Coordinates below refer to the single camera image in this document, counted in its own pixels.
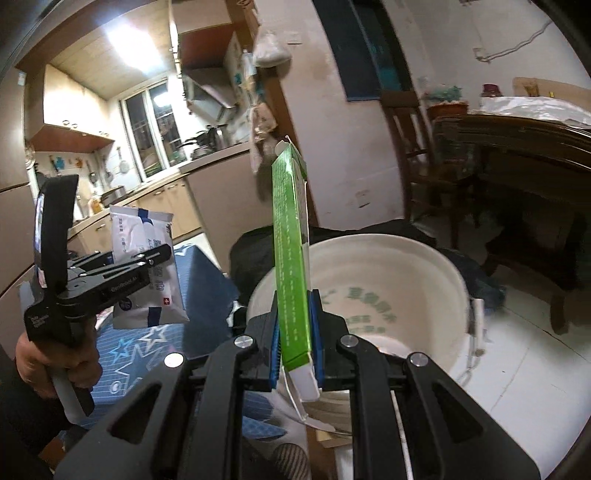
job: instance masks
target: black bag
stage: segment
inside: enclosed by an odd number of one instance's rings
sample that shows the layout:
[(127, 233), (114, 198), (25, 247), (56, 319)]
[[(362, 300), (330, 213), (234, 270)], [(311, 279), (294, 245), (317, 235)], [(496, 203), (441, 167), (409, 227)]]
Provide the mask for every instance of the black bag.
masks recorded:
[(459, 270), (470, 296), (484, 300), (484, 308), (488, 314), (505, 304), (505, 287), (494, 278), (486, 275), (476, 260), (457, 250), (447, 248), (438, 248), (437, 250)]
[[(330, 230), (327, 228), (310, 227), (310, 245), (338, 236), (356, 235), (359, 233), (384, 233), (398, 235), (417, 240), (435, 247), (434, 238), (424, 234), (406, 220), (390, 220), (385, 223), (371, 225), (361, 230)], [(242, 235), (230, 250), (230, 278), (237, 286), (240, 296), (238, 302), (248, 305), (256, 286), (275, 266), (273, 243), (273, 226), (264, 226)]]

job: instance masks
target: metal screw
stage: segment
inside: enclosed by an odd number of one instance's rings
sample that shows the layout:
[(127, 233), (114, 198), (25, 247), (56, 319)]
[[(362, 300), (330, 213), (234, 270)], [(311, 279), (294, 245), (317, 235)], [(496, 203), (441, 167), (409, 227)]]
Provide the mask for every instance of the metal screw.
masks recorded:
[(164, 365), (166, 365), (169, 368), (177, 368), (183, 362), (184, 362), (184, 357), (180, 353), (177, 353), (177, 352), (169, 353), (164, 358)]
[(234, 340), (234, 345), (236, 345), (238, 348), (248, 348), (254, 342), (255, 341), (252, 339), (252, 337), (249, 337), (248, 335), (240, 335), (240, 337), (236, 337)]
[(424, 367), (425, 365), (427, 365), (429, 363), (429, 357), (421, 352), (413, 353), (410, 356), (410, 362), (415, 367)]
[(358, 343), (359, 339), (355, 335), (343, 335), (340, 338), (340, 344), (347, 348), (353, 348)]

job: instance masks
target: cooking pot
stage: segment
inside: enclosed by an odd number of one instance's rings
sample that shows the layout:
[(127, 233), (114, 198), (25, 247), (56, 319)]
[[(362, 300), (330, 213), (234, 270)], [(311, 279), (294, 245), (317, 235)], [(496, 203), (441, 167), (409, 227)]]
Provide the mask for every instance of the cooking pot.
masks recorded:
[(228, 133), (228, 124), (218, 125), (216, 127), (209, 125), (207, 129), (207, 142), (214, 151), (230, 147), (232, 141)]
[(105, 208), (107, 208), (121, 200), (123, 197), (125, 197), (125, 195), (125, 187), (115, 187), (114, 189), (104, 192), (104, 194), (100, 196), (100, 202), (105, 206)]

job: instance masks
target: human hand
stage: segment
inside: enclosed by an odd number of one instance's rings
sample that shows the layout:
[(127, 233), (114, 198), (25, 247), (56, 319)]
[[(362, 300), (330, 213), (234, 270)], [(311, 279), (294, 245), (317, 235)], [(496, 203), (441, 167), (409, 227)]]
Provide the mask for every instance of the human hand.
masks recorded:
[(31, 342), (26, 332), (19, 337), (15, 354), (18, 374), (40, 397), (57, 396), (46, 367), (67, 369), (68, 379), (76, 387), (91, 388), (99, 381), (103, 369), (94, 321), (88, 321), (85, 330), (85, 339), (76, 348), (51, 340)]

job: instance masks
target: blue cloth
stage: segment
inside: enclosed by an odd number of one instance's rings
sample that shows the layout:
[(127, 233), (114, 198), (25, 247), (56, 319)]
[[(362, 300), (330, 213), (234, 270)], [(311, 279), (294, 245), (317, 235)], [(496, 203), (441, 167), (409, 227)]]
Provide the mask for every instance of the blue cloth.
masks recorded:
[[(175, 249), (183, 305), (189, 317), (184, 324), (115, 330), (112, 317), (99, 331), (97, 348), (103, 375), (92, 391), (95, 410), (83, 427), (90, 428), (166, 355), (206, 355), (232, 337), (226, 319), (238, 290), (195, 245)], [(263, 423), (272, 414), (269, 401), (258, 394), (245, 396), (243, 433), (260, 439), (282, 436), (285, 430)]]

